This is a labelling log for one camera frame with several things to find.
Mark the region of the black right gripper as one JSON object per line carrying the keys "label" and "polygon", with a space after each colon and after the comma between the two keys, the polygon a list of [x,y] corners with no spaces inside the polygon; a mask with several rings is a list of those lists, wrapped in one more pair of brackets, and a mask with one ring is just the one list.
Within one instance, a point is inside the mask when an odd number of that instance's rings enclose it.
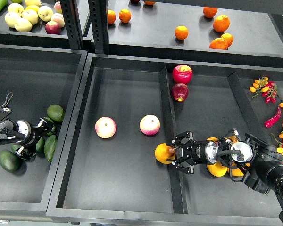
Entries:
{"label": "black right gripper", "polygon": [[181,155],[177,155],[172,161],[172,165],[184,174],[194,174],[194,165],[208,163],[206,154],[207,144],[206,140],[195,141],[191,131],[176,135],[171,145],[181,148],[182,152]]}

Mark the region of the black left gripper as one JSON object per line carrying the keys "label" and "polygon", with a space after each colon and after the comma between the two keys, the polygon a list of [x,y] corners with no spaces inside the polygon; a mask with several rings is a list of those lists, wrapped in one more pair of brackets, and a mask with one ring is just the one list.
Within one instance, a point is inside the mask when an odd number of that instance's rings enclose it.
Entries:
{"label": "black left gripper", "polygon": [[50,132],[49,122],[43,117],[40,118],[36,126],[31,126],[28,122],[16,122],[16,131],[14,136],[16,142],[14,144],[19,147],[14,151],[14,154],[20,159],[31,159],[36,155],[36,143],[40,140],[41,136],[47,136]]}

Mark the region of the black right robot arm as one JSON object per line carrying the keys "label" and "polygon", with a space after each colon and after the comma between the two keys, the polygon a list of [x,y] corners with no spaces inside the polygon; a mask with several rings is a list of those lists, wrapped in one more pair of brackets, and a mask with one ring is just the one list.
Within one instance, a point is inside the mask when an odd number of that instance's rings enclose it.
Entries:
{"label": "black right robot arm", "polygon": [[235,129],[229,134],[198,141],[191,131],[181,133],[171,142],[181,153],[167,162],[185,174],[193,174],[193,167],[200,164],[220,163],[229,170],[239,169],[243,174],[240,181],[248,188],[263,194],[274,191],[282,208],[279,219],[283,223],[283,155],[275,146],[251,134],[245,134],[244,140]]}

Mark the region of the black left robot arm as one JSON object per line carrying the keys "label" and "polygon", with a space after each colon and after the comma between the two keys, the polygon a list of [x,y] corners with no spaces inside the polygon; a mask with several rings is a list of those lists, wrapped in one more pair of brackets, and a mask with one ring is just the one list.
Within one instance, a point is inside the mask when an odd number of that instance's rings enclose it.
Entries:
{"label": "black left robot arm", "polygon": [[18,145],[14,154],[23,160],[29,160],[36,155],[36,144],[41,137],[57,133],[56,125],[45,118],[40,118],[36,126],[24,120],[11,119],[8,115],[12,110],[8,104],[12,97],[13,93],[9,92],[5,102],[0,105],[0,145]]}

